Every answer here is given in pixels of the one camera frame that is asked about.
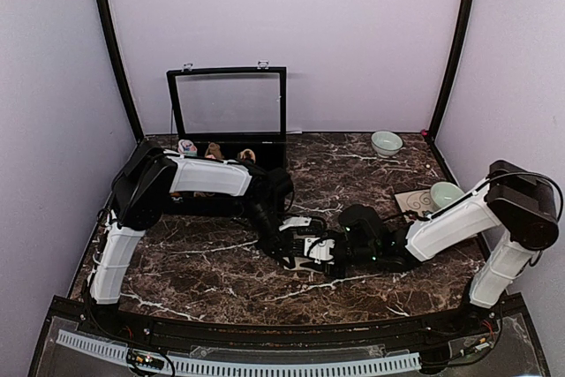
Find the white brown striped sock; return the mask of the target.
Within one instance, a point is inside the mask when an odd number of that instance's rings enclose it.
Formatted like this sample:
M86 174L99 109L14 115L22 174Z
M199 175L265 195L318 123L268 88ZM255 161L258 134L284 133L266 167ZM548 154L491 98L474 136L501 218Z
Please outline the white brown striped sock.
M316 263L313 260L308 260L306 258L295 258L295 271L305 271L324 274L324 265L321 263Z

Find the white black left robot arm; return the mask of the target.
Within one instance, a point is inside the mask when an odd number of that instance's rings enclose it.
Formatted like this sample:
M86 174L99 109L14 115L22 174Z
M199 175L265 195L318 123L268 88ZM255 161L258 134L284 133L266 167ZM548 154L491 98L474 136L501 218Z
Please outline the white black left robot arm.
M285 200L292 192L282 168L264 170L249 160L181 155L152 142L140 144L114 178L109 205L99 215L106 238L87 280L89 297L98 304L91 325L106 338L124 332L124 317L109 305L120 299L138 242L163 215L243 217L257 231L259 249L294 268L290 231L312 221L286 216Z

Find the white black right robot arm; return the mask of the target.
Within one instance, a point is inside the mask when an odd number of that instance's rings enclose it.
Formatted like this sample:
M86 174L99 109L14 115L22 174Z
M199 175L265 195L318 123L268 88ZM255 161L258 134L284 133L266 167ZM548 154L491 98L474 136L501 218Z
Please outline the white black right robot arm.
M501 228L498 244L471 279L468 303L450 318L457 335L469 336L483 324L484 309L557 241L563 209L563 191L551 178L498 160L461 198L395 231L371 207L344 209L338 217L342 231L329 237L328 259L339 269L369 265L404 272L480 232Z

